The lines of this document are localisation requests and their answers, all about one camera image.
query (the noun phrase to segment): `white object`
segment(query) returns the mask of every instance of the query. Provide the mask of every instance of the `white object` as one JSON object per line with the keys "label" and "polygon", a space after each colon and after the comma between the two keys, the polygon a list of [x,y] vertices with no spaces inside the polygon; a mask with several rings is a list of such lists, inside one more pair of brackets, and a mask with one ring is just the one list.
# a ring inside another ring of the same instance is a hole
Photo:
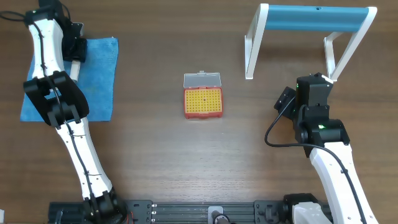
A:
{"label": "white object", "polygon": [[80,61],[72,61],[72,65],[70,67],[70,75],[69,77],[77,83],[79,78],[79,71],[80,71]]}
{"label": "white object", "polygon": [[[90,175],[89,179],[90,183],[92,184],[91,188],[93,190],[94,196],[100,197],[103,195],[103,192],[110,192],[112,189],[112,183],[101,167],[101,163],[95,151],[93,141],[91,140],[87,118],[82,118],[81,122],[77,124],[75,121],[72,121],[69,123],[69,125],[73,130],[73,135],[75,136],[76,147],[78,149],[79,155]],[[75,165],[75,169],[81,184],[83,198],[90,198],[90,192],[88,190],[88,184],[90,183],[87,183],[83,167],[81,166],[81,163],[75,152],[75,148],[73,147],[66,124],[61,125],[57,132],[67,146],[73,165]]]}
{"label": "white object", "polygon": [[248,34],[244,36],[244,66],[246,79],[253,79],[254,67],[256,67],[262,35],[266,29],[268,7],[268,4],[260,4],[251,21]]}
{"label": "white object", "polygon": [[301,202],[293,206],[294,224],[331,224],[321,206],[313,202]]}
{"label": "white object", "polygon": [[347,65],[348,60],[353,55],[362,38],[365,36],[365,33],[371,26],[374,17],[376,16],[376,7],[368,7],[368,9],[368,15],[366,16],[361,27],[359,28],[359,31],[351,36],[347,48],[344,51],[343,56],[341,56],[340,61],[337,63],[337,66],[335,65],[335,55],[333,53],[333,40],[340,36],[341,32],[333,32],[328,37],[325,37],[325,39],[323,39],[323,43],[325,45],[325,57],[326,67],[328,69],[328,76],[333,81],[337,81],[337,78],[340,76],[344,67]]}
{"label": "white object", "polygon": [[[368,224],[378,223],[366,200],[365,193],[363,192],[361,183],[356,174],[351,146],[345,146],[342,142],[328,142],[325,143],[325,147],[334,152],[348,170],[348,174],[351,177],[362,206],[366,222]],[[362,224],[353,193],[336,159],[321,149],[313,148],[310,154],[310,160],[322,181],[334,223]]]}
{"label": "white object", "polygon": [[[44,63],[47,69],[45,74],[51,76],[54,71],[64,71],[62,57],[62,38],[63,32],[58,23],[53,20],[42,19],[35,22],[43,35]],[[35,65],[32,78],[43,78],[43,69],[41,67],[41,44],[40,37],[34,25],[29,26],[34,44]]]}
{"label": "white object", "polygon": [[0,223],[4,223],[4,210],[0,209]]}
{"label": "white object", "polygon": [[[246,79],[253,79],[254,67],[256,66],[257,56],[259,53],[262,36],[266,28],[268,4],[260,4],[254,18],[250,24],[248,34],[244,37],[244,59],[245,59],[245,77]],[[338,62],[335,65],[335,56],[333,53],[333,40],[337,38],[341,32],[333,32],[328,37],[325,37],[323,42],[325,45],[325,57],[328,77],[333,81],[337,81],[340,73],[348,63],[348,60],[353,55],[357,46],[361,42],[365,33],[368,31],[377,13],[376,7],[368,7],[369,12],[359,30],[351,37],[347,48]]]}

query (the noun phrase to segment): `brown wood surface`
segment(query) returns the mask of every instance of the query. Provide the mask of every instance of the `brown wood surface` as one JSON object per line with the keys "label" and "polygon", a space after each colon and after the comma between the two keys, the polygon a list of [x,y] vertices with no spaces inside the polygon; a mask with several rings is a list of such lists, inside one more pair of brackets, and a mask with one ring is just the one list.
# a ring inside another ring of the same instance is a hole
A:
{"label": "brown wood surface", "polygon": [[[264,133],[285,86],[326,72],[318,32],[266,32],[244,79],[244,35],[260,1],[64,0],[87,38],[117,37],[119,61],[110,122],[90,123],[102,166],[119,195],[154,201],[252,202],[325,193],[302,148],[274,149]],[[377,6],[369,32],[329,97],[331,117],[351,138],[354,162],[380,223],[398,223],[398,1],[311,0],[270,4]],[[36,1],[3,0],[25,12]],[[336,39],[342,55],[348,35]],[[0,208],[7,222],[47,222],[53,201],[80,201],[67,149],[53,128],[19,121],[33,46],[23,24],[0,21]],[[224,116],[183,115],[183,74],[220,72]],[[292,142],[282,119],[272,142]]]}

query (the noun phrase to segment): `black cable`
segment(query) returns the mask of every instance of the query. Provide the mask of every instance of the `black cable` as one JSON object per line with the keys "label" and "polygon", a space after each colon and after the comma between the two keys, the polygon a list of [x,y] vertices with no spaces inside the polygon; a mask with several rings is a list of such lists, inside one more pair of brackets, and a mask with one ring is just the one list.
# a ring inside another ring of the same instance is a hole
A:
{"label": "black cable", "polygon": [[282,116],[282,114],[284,113],[284,111],[286,110],[286,108],[291,104],[291,102],[294,101],[294,99],[295,99],[295,97],[293,97],[293,98],[289,101],[289,103],[288,103],[288,104],[286,105],[286,107],[282,110],[282,112],[279,113],[278,117],[276,117],[275,121],[272,122],[272,124],[269,126],[269,128],[268,128],[268,130],[267,130],[267,132],[266,132],[266,136],[265,136],[265,138],[264,138],[266,144],[267,144],[268,146],[271,146],[271,147],[294,147],[294,146],[297,146],[297,147],[312,147],[312,148],[317,148],[317,149],[324,150],[325,152],[327,152],[327,153],[329,153],[331,156],[333,156],[333,158],[336,159],[337,163],[338,163],[338,164],[340,165],[340,167],[341,167],[342,172],[344,173],[344,175],[345,175],[346,178],[347,178],[349,187],[351,188],[351,191],[353,192],[353,196],[354,196],[356,205],[357,205],[357,207],[358,207],[359,215],[361,216],[361,221],[362,221],[364,224],[366,224],[365,214],[363,213],[363,209],[362,209],[362,206],[361,206],[361,202],[359,201],[358,194],[356,193],[356,190],[355,190],[353,181],[352,181],[351,178],[349,177],[348,170],[347,170],[346,167],[344,166],[343,162],[340,160],[340,158],[339,158],[334,152],[332,152],[330,149],[327,149],[327,148],[321,147],[321,146],[317,146],[317,145],[314,145],[314,144],[307,144],[307,143],[273,144],[273,143],[270,143],[270,142],[268,141],[269,132],[270,132],[271,129],[275,126],[276,122],[278,122],[279,118]]}
{"label": "black cable", "polygon": [[[68,8],[67,8],[65,5],[63,5],[63,6],[65,7],[65,9],[67,9],[68,16],[69,16],[69,18],[70,18],[70,14],[69,14]],[[16,15],[16,16],[21,17],[21,19],[13,19],[13,18],[5,17],[5,16],[3,16],[3,14],[13,14],[13,15]],[[25,17],[24,15],[22,15],[22,14],[20,14],[20,13],[18,13],[18,12],[12,12],[12,11],[1,11],[1,12],[0,12],[0,18],[5,19],[5,20],[9,20],[9,21],[14,21],[14,22],[24,22],[25,19],[26,19],[26,17]],[[88,191],[90,192],[90,198],[91,198],[92,201],[93,201],[94,213],[95,213],[95,215],[96,215],[96,218],[100,218],[99,213],[97,212],[97,211],[98,211],[98,204],[96,203],[96,198],[95,198],[95,196],[94,196],[93,189],[91,188],[91,182],[90,182],[89,174],[88,174],[86,165],[84,164],[83,159],[81,158],[80,153],[78,152],[78,149],[77,149],[77,146],[76,146],[76,142],[75,142],[75,137],[74,137],[74,135],[73,135],[73,130],[71,129],[70,125],[68,124],[68,122],[67,122],[67,120],[66,120],[65,114],[64,114],[64,112],[63,112],[62,104],[61,104],[61,102],[60,102],[60,97],[59,97],[59,95],[58,95],[58,91],[57,91],[57,89],[56,89],[56,87],[55,87],[53,81],[51,81],[51,79],[45,74],[45,69],[46,69],[47,67],[45,66],[45,63],[44,63],[43,35],[42,35],[42,33],[41,33],[39,27],[37,26],[37,24],[36,24],[35,22],[33,22],[33,26],[36,28],[36,30],[37,30],[37,32],[38,32],[38,35],[39,35],[39,39],[40,39],[40,57],[41,57],[41,61],[42,61],[42,64],[41,64],[40,66],[42,67],[42,70],[43,70],[43,76],[45,77],[46,81],[47,81],[48,84],[50,85],[50,88],[51,88],[51,89],[53,90],[53,92],[54,92],[55,99],[56,99],[57,104],[58,104],[58,106],[59,106],[59,108],[60,108],[60,114],[61,114],[61,117],[62,117],[62,119],[63,119],[63,123],[64,123],[64,124],[66,125],[66,127],[68,128],[68,132],[69,132],[69,136],[70,136],[70,139],[71,139],[71,141],[72,141],[72,144],[73,144],[73,148],[74,148],[75,153],[76,153],[76,155],[77,155],[77,158],[78,158],[78,160],[79,160],[79,162],[80,162],[80,164],[81,164],[81,166],[82,166],[82,168],[83,168],[83,172],[85,173],[85,176],[86,176]]]}

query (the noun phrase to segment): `clear plastic lid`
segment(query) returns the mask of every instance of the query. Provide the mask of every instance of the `clear plastic lid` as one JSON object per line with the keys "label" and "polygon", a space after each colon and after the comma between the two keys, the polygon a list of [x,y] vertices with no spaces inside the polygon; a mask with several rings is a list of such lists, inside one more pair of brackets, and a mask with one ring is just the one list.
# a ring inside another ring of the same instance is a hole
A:
{"label": "clear plastic lid", "polygon": [[198,87],[221,87],[220,73],[199,71],[198,73],[184,74],[184,88]]}

